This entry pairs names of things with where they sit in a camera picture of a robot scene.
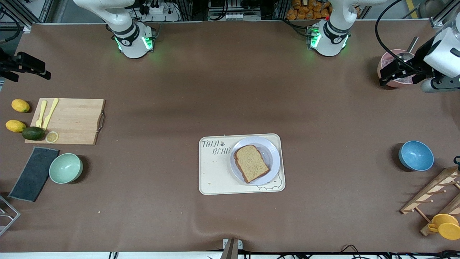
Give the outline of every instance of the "blue bowl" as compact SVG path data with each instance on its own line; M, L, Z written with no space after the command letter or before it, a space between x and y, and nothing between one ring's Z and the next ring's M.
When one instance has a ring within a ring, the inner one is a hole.
M434 156L430 148L420 141L408 141L399 150L401 163L415 171L426 171L433 166Z

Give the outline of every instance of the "white plate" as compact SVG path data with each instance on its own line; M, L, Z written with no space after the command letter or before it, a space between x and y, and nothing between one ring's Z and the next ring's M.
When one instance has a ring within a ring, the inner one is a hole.
M262 185L268 183L278 174L278 171L280 170L281 159L280 153L278 149L275 147L275 145L273 145L273 143L271 143L268 139L263 137L247 137L235 144L230 153L230 167L233 174L235 174L235 176L241 182L246 184L243 178L243 174L238 169L238 166L236 166L235 157L233 155L238 149L247 145L254 145L257 148L257 150L259 150L259 152L262 154L262 158L264 159L264 162L267 164L268 168L270 168L270 171L266 175L253 180L249 184Z

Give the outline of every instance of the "bowl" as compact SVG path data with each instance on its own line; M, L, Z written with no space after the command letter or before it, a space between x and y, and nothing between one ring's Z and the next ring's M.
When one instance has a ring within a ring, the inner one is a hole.
M406 52L406 51L402 50L402 49L392 49L391 52L393 52L394 54L398 55L398 54ZM379 65L377 66L377 75L379 76L379 78L382 77L381 74L380 74L380 70L383 67L386 67L394 59L395 58L393 56L391 56L391 54L389 54L388 52L385 52L385 54L383 54L382 58L380 59ZM408 85L413 84L412 83L412 77L413 76L409 76L409 77L405 77L405 78L398 78L398 79L389 81L386 85L389 86L389 87L393 87L393 88L400 88L400 87L408 86Z
M62 154L53 160L50 166L50 178L55 183L75 181L83 171L83 163L75 154Z
M415 171L426 171L433 166L434 156L430 148L420 141L408 141L399 150L401 163Z

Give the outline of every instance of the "lemon slice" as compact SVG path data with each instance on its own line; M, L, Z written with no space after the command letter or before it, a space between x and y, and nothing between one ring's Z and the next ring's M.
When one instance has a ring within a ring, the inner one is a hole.
M51 131L50 133L48 133L46 135L45 140L46 140L46 142L51 144L51 143L56 142L58 140L58 138L59 138L59 134L57 132L55 132L55 131Z

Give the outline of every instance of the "tray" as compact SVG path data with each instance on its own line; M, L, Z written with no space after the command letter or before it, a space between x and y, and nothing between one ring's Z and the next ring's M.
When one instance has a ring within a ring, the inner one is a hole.
M280 152L281 165L278 174L273 180L263 185L249 185L241 182L230 168L230 153L233 146L243 138L250 136L268 139ZM286 186L281 139L277 134L204 137L199 142L198 150L198 187L204 195L280 192Z

